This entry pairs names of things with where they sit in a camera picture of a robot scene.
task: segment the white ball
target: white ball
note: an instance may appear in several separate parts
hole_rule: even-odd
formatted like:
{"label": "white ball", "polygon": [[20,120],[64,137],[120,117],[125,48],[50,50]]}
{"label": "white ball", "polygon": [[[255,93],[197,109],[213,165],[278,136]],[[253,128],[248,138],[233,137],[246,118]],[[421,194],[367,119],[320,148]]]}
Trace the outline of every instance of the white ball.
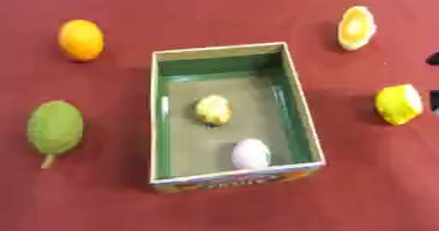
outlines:
{"label": "white ball", "polygon": [[233,149],[231,160],[238,169],[262,169],[269,166],[269,148],[258,139],[240,141]]}

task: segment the orange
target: orange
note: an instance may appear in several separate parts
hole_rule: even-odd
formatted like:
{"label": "orange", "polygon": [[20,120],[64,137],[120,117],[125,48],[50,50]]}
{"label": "orange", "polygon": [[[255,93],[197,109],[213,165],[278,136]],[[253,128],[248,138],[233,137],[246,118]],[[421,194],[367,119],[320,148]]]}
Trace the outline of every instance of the orange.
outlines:
{"label": "orange", "polygon": [[104,34],[93,22],[73,20],[61,27],[58,43],[70,58],[87,62],[98,57],[104,49]]}
{"label": "orange", "polygon": [[357,50],[368,44],[376,33],[376,24],[367,7],[354,6],[343,15],[338,25],[338,42],[348,51]]}

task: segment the table surface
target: table surface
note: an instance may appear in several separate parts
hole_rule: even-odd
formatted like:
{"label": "table surface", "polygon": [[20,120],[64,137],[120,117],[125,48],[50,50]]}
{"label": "table surface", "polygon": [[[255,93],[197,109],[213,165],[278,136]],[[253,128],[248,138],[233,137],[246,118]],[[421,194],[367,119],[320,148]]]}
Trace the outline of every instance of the table surface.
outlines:
{"label": "table surface", "polygon": [[[439,125],[428,91],[439,68],[439,0],[0,0],[0,225],[8,231],[438,230]],[[378,24],[343,52],[336,24],[352,5]],[[56,45],[62,22],[106,33],[93,63]],[[328,166],[293,183],[157,195],[147,187],[151,52],[286,41]],[[372,109],[385,85],[412,83],[425,114],[404,126]],[[40,170],[29,113],[63,99],[86,121],[82,145]]]}

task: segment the green box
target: green box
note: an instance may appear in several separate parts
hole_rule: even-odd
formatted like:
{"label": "green box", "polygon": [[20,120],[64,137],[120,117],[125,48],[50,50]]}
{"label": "green box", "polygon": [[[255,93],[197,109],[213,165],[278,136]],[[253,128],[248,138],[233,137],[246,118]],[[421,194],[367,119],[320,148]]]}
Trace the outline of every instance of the green box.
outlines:
{"label": "green box", "polygon": [[[209,94],[231,103],[230,122],[197,120],[193,105]],[[151,129],[150,182],[160,192],[289,181],[325,165],[283,42],[154,52]],[[245,138],[269,146],[269,167],[233,167],[233,146]]]}

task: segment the citrus fruit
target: citrus fruit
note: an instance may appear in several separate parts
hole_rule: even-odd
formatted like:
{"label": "citrus fruit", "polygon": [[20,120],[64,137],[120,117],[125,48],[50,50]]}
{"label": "citrus fruit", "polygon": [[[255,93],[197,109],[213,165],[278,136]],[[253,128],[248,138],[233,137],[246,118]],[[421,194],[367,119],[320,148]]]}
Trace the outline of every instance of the citrus fruit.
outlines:
{"label": "citrus fruit", "polygon": [[231,118],[230,103],[220,95],[202,98],[196,105],[197,117],[208,125],[219,126]]}
{"label": "citrus fruit", "polygon": [[61,27],[58,43],[73,60],[87,62],[98,57],[104,49],[104,35],[93,22],[73,20]]}
{"label": "citrus fruit", "polygon": [[375,33],[372,13],[367,7],[354,6],[344,13],[338,25],[338,42],[345,50],[353,51],[367,45]]}
{"label": "citrus fruit", "polygon": [[422,101],[410,84],[389,86],[376,94],[375,107],[389,123],[401,125],[422,114]]}
{"label": "citrus fruit", "polygon": [[57,155],[74,148],[82,138],[83,122],[77,108],[64,101],[39,106],[27,122],[27,139],[46,158],[48,168]]}

